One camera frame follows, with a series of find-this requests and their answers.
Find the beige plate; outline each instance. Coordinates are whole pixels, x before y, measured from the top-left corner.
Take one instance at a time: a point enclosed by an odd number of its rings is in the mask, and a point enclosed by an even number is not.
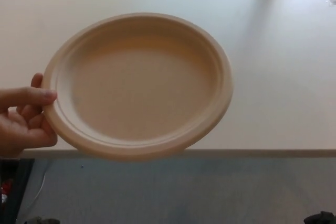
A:
[[[44,108],[55,131],[88,154],[117,160],[167,156],[222,118],[233,84],[220,45],[168,15],[103,20],[67,41],[49,63]]]

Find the plate rim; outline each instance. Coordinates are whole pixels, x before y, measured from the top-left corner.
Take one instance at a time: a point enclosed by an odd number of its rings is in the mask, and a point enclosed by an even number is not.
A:
[[[188,27],[189,29],[201,35],[202,39],[215,49],[215,57],[220,64],[219,67],[222,71],[223,76],[222,85],[220,85],[219,90],[217,90],[217,99],[214,101],[216,103],[216,106],[213,105],[213,102],[209,104],[208,107],[206,107],[207,109],[212,105],[213,109],[209,113],[209,116],[207,118],[202,118],[202,120],[200,120],[200,124],[198,125],[197,129],[191,129],[190,131],[187,131],[186,134],[178,135],[175,137],[176,139],[172,139],[166,144],[161,144],[163,146],[166,146],[166,148],[159,148],[159,150],[155,148],[155,150],[150,150],[150,148],[148,147],[137,147],[126,150],[125,148],[112,146],[107,147],[106,145],[93,142],[80,136],[78,132],[72,130],[69,125],[67,125],[67,123],[63,121],[63,119],[61,118],[62,116],[57,112],[57,102],[53,103],[52,105],[44,106],[44,115],[51,127],[56,131],[56,133],[67,143],[88,155],[113,159],[116,161],[141,161],[159,157],[166,157],[172,154],[179,153],[185,150],[187,147],[195,144],[197,141],[201,140],[220,122],[220,120],[226,113],[233,96],[234,85],[231,65],[228,57],[226,56],[223,48],[219,45],[219,43],[208,32],[206,32],[204,29],[200,28],[196,24],[193,24],[179,17],[160,13],[130,13],[117,15],[107,19],[103,19],[77,32],[75,35],[69,38],[51,58],[44,73],[42,88],[52,88],[51,83],[54,78],[53,75],[55,74],[55,70],[57,69],[57,67],[59,67],[58,63],[64,57],[63,52],[67,51],[67,49],[71,45],[73,45],[78,39],[85,36],[85,34],[90,33],[92,30],[99,28],[102,25],[120,21],[122,19],[132,18],[159,18],[173,21],[177,25],[183,25],[184,27]],[[179,144],[172,144],[173,142],[177,142],[177,140],[179,140]]]

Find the black object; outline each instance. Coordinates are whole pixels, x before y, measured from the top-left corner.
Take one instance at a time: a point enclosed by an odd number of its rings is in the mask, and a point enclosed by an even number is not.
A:
[[[34,159],[21,159],[18,162],[13,187],[8,196],[6,207],[0,215],[0,224],[15,224],[33,164]]]
[[[321,212],[303,220],[304,224],[336,224],[336,217],[331,212]]]
[[[41,217],[36,217],[29,221],[26,221],[25,224],[60,224],[61,222],[56,219],[45,219],[42,220]]]

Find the plate center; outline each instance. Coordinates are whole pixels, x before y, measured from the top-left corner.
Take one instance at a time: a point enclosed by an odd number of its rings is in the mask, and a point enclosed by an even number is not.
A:
[[[181,39],[144,35],[92,42],[72,69],[75,112],[94,131],[148,140],[190,123],[214,93],[206,52]]]

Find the fingernail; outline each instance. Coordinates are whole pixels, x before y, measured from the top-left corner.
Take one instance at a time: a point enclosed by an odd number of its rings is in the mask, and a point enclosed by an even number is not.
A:
[[[46,90],[44,96],[46,99],[55,99],[57,92],[55,90]]]

